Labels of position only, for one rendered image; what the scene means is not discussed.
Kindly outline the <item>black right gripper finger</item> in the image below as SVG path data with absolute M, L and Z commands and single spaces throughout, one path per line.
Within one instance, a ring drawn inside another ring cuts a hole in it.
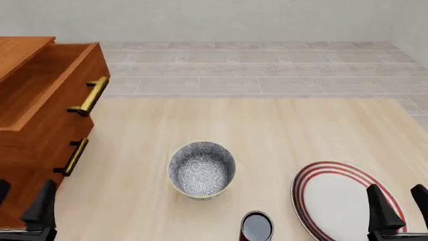
M 417 184 L 411 188 L 411 194 L 423 216 L 425 226 L 428 226 L 428 189 L 422 184 Z
M 371 184 L 366 193 L 369 204 L 368 232 L 398 232 L 405 226 L 377 184 Z

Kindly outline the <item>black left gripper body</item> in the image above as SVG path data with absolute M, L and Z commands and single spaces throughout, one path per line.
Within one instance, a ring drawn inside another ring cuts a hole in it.
M 41 231 L 0 229 L 0 241 L 54 241 L 56 234 L 55 228 L 44 228 Z

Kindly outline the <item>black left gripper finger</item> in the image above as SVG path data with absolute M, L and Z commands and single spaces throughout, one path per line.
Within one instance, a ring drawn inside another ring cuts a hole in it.
M 0 206 L 7 198 L 7 195 L 11 189 L 11 184 L 4 179 L 0 179 Z
M 56 228 L 54 203 L 57 184 L 54 180 L 47 179 L 29 208 L 22 214 L 21 221 L 26 225 L 26 230 L 43 230 L 44 228 Z

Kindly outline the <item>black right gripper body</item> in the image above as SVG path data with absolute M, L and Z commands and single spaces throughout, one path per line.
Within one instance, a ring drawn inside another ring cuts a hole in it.
M 375 230 L 367 234 L 368 241 L 428 241 L 428 233 Z

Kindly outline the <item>wooden cabinet drawer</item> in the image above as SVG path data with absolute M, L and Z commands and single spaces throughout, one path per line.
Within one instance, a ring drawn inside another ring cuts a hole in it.
M 52 179 L 60 184 L 64 177 L 51 168 L 1 167 L 0 179 L 11 184 L 11 188 L 0 204 L 0 228 L 23 228 L 20 220 L 23 212 L 37 197 L 44 182 Z
M 75 147 L 70 141 L 87 138 L 94 123 L 91 118 L 48 120 L 19 131 L 0 131 L 0 166 L 61 168 Z
M 0 82 L 0 131 L 82 117 L 67 107 L 80 106 L 92 90 L 86 82 L 103 76 L 110 73 L 99 44 L 48 45 Z

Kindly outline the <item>wooden cabinet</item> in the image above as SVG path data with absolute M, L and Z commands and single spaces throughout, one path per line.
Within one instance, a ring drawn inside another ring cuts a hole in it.
M 50 44 L 57 44 L 54 37 L 0 37 L 0 82 Z

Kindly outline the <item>white plate with red rings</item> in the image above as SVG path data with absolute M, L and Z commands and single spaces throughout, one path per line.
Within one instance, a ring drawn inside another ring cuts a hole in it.
M 377 185 L 394 212 L 404 220 L 397 200 L 367 172 L 334 161 L 301 168 L 292 180 L 295 213 L 316 241 L 368 241 L 369 202 L 366 189 Z

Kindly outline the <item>blue patterned bowl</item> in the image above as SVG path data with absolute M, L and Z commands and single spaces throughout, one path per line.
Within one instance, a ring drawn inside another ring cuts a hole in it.
M 179 148 L 170 158 L 168 177 L 173 187 L 194 200 L 222 194 L 236 173 L 233 155 L 220 144 L 197 141 Z

